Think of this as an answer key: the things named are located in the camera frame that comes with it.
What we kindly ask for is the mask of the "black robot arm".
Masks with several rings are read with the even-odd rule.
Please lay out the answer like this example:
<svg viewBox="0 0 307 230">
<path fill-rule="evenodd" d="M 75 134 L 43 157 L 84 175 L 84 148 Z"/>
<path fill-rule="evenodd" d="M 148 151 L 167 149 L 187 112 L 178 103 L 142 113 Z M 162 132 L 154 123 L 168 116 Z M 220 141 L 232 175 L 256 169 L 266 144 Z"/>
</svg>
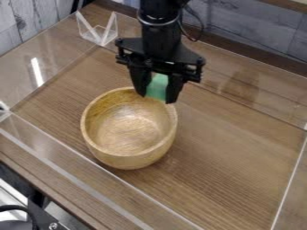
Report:
<svg viewBox="0 0 307 230">
<path fill-rule="evenodd" d="M 168 77 L 167 103 L 176 103 L 187 82 L 202 81 L 206 65 L 206 59 L 183 44 L 183 9 L 190 1 L 140 0 L 142 36 L 115 41 L 116 62 L 127 66 L 139 95 L 147 95 L 154 73 Z"/>
</svg>

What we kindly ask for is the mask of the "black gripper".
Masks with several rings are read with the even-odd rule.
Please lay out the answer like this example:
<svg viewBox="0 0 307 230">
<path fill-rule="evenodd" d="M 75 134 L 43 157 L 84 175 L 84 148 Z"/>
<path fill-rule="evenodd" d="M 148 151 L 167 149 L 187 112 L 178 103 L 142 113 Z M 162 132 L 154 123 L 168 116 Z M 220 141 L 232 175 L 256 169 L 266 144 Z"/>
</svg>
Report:
<svg viewBox="0 0 307 230">
<path fill-rule="evenodd" d="M 116 62 L 127 66 L 140 96 L 147 95 L 152 72 L 168 76 L 167 103 L 176 103 L 183 83 L 200 82 L 206 59 L 184 46 L 179 19 L 166 23 L 142 21 L 142 36 L 119 38 L 115 46 Z"/>
</svg>

